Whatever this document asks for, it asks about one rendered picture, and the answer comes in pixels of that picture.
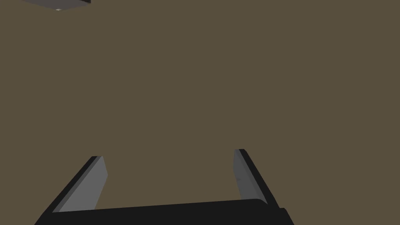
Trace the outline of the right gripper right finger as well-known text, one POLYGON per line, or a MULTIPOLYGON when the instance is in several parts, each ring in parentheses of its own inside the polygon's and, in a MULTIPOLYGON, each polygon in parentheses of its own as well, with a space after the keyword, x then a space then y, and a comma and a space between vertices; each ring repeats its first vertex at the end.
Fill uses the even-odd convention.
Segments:
POLYGON ((233 172, 242 200, 260 199, 272 208, 279 205, 245 149, 234 150, 233 172))

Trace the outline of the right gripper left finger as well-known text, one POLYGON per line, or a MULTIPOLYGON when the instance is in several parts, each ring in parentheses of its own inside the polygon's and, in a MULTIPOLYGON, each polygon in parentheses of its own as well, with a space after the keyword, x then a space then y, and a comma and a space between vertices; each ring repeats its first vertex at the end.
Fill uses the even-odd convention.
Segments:
POLYGON ((50 212, 94 210, 108 177, 102 156, 91 157, 50 205, 50 212))

